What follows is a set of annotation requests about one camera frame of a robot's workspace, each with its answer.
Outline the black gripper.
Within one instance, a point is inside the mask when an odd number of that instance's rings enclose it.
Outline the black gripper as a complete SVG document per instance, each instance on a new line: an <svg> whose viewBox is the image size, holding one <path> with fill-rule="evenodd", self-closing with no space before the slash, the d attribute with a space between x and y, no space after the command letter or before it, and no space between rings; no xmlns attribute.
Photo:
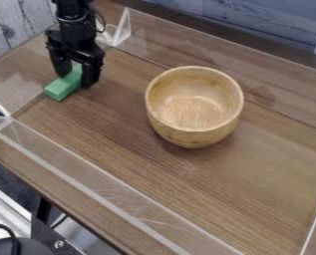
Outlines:
<svg viewBox="0 0 316 255"><path fill-rule="evenodd" d="M104 51L96 44L93 16L56 17L59 28L45 31L47 50L60 78L72 71L71 62L81 64L81 88L88 88L100 77Z"/></svg>

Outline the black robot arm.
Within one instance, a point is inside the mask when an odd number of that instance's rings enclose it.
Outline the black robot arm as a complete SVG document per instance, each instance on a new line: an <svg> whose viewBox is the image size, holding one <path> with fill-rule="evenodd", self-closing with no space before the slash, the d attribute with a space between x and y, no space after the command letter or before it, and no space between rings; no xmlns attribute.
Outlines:
<svg viewBox="0 0 316 255"><path fill-rule="evenodd" d="M96 11L92 0L52 0L59 29L48 29L45 47L53 70L60 78L81 65L81 87L88 88L100 77L105 53L96 44Z"/></svg>

